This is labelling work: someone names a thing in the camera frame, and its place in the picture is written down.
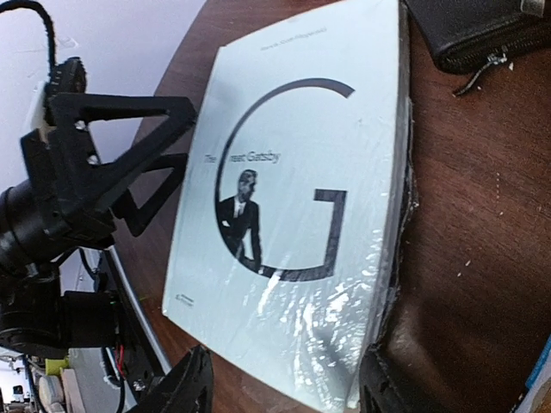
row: wooden surface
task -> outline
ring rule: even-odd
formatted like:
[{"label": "wooden surface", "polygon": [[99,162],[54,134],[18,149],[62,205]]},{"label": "wooden surface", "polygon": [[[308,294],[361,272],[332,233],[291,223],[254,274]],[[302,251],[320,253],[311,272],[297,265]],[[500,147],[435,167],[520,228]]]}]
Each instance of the wooden surface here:
[{"label": "wooden surface", "polygon": [[[197,108],[219,46],[329,0],[207,0],[158,95]],[[414,167],[420,208],[405,235],[393,358],[454,412],[505,413],[551,332],[551,52],[515,61],[455,99],[412,28]],[[139,137],[154,120],[144,121]],[[173,151],[186,151],[191,134]],[[133,186],[144,199],[160,174]],[[195,340],[161,314],[175,194],[145,234],[117,249],[172,363]],[[217,357],[214,411],[306,412]]]}]

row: white shirt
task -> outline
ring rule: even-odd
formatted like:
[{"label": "white shirt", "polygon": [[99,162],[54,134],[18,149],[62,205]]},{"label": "white shirt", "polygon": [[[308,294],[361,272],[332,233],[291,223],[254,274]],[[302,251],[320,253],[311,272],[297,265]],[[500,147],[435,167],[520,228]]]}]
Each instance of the white shirt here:
[{"label": "white shirt", "polygon": [[237,218],[243,213],[245,209],[245,202],[239,202],[239,198],[236,196],[233,197],[233,217]]}]

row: yellow object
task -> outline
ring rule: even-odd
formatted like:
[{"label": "yellow object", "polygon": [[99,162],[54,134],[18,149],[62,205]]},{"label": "yellow object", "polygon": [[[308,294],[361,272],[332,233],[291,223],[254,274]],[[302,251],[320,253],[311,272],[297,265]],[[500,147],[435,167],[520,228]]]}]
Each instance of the yellow object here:
[{"label": "yellow object", "polygon": [[62,368],[69,368],[69,359],[67,357],[63,360],[46,359],[46,374],[48,376],[60,376]]}]

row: black pouch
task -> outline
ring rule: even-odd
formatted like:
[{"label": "black pouch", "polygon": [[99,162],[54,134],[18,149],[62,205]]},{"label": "black pouch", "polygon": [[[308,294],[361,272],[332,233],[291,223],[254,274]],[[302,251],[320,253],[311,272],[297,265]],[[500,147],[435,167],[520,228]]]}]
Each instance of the black pouch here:
[{"label": "black pouch", "polygon": [[436,67],[468,74],[551,46],[551,19],[520,0],[405,0]]}]

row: book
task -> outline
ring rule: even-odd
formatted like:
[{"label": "book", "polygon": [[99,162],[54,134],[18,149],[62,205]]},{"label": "book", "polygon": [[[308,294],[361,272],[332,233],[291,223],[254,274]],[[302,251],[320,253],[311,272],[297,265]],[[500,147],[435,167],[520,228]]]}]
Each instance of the book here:
[{"label": "book", "polygon": [[409,142],[396,0],[343,0],[221,47],[189,153],[163,313],[316,410],[359,398]]}]

